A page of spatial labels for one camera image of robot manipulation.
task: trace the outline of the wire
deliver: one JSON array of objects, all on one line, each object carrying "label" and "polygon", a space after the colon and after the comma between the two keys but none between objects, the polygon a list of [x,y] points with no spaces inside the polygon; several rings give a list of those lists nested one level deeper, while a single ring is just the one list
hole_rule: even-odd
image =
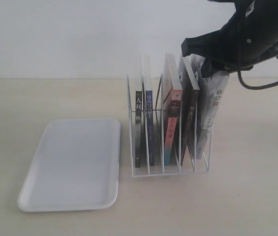
[{"label": "wire", "polygon": [[261,86],[249,86],[247,85],[244,81],[243,81],[243,78],[242,78],[242,65],[241,65],[241,26],[244,22],[244,18],[241,20],[241,23],[239,24],[238,26],[238,36],[239,36],[239,52],[238,52],[238,57],[239,57],[239,60],[238,60],[238,70],[237,70],[237,75],[238,75],[238,79],[239,79],[239,82],[241,83],[241,85],[247,89],[250,89],[250,90],[262,90],[262,89],[269,89],[269,88],[273,88],[273,87],[276,87],[278,86],[278,81],[276,82],[273,82],[273,83],[270,83],[270,84],[267,84],[267,85],[261,85]]}]

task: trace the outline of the table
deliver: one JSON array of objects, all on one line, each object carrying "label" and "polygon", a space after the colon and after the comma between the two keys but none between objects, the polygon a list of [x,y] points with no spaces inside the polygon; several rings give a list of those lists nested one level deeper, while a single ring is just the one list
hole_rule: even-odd
[{"label": "table", "polygon": [[[264,84],[274,79],[249,79]],[[231,78],[207,174],[132,178],[125,79],[0,79],[0,236],[278,235],[278,87]],[[119,195],[108,209],[24,213],[17,197],[46,125],[122,123]]]}]

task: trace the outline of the white tray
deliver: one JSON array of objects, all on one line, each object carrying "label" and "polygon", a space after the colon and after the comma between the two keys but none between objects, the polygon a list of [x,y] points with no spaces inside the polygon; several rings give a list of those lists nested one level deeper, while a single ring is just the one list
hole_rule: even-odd
[{"label": "white tray", "polygon": [[23,211],[103,209],[118,195],[121,124],[116,119],[51,122],[18,197]]}]

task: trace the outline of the book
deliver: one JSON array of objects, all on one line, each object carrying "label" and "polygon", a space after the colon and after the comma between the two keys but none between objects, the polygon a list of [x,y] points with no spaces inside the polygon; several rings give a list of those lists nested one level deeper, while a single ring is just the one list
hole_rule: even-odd
[{"label": "book", "polygon": [[180,75],[180,80],[182,82],[183,95],[181,104],[181,114],[182,114],[182,133],[181,133],[181,163],[183,164],[185,158],[186,147],[189,140],[189,134],[191,132],[191,126],[193,124],[193,118],[195,113],[195,108],[199,95],[199,85],[197,79],[195,78],[194,72],[191,68],[190,61],[187,57],[181,55],[178,73]]},{"label": "book", "polygon": [[145,112],[148,138],[149,164],[154,165],[154,118],[153,118],[153,86],[150,69],[150,56],[144,56],[144,91],[145,91]]},{"label": "book", "polygon": [[178,75],[178,70],[173,54],[165,54],[165,63],[163,71],[164,81],[164,165],[170,164],[172,155],[173,141],[175,132],[179,132],[176,128],[177,120],[180,114],[180,106],[182,99],[182,84]]},{"label": "book", "polygon": [[200,92],[197,104],[196,149],[194,146],[194,125],[191,126],[189,143],[192,152],[191,155],[194,156],[194,153],[196,153],[196,158],[200,159],[202,158],[223,93],[227,86],[229,73],[227,71],[218,71],[210,77],[203,78],[201,76],[201,67],[205,58],[198,55],[191,55],[190,58],[191,68],[198,75]]},{"label": "book", "polygon": [[141,148],[141,123],[142,123],[142,58],[136,58],[135,72],[135,167],[140,167]]}]

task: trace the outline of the white wall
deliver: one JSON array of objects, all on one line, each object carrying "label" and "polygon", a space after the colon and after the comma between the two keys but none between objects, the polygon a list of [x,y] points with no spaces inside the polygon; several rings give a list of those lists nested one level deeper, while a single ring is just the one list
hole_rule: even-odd
[{"label": "white wall", "polygon": [[[115,78],[134,75],[149,53],[152,75],[185,37],[224,25],[233,4],[206,0],[0,0],[0,78]],[[278,77],[278,60],[249,77]]]}]

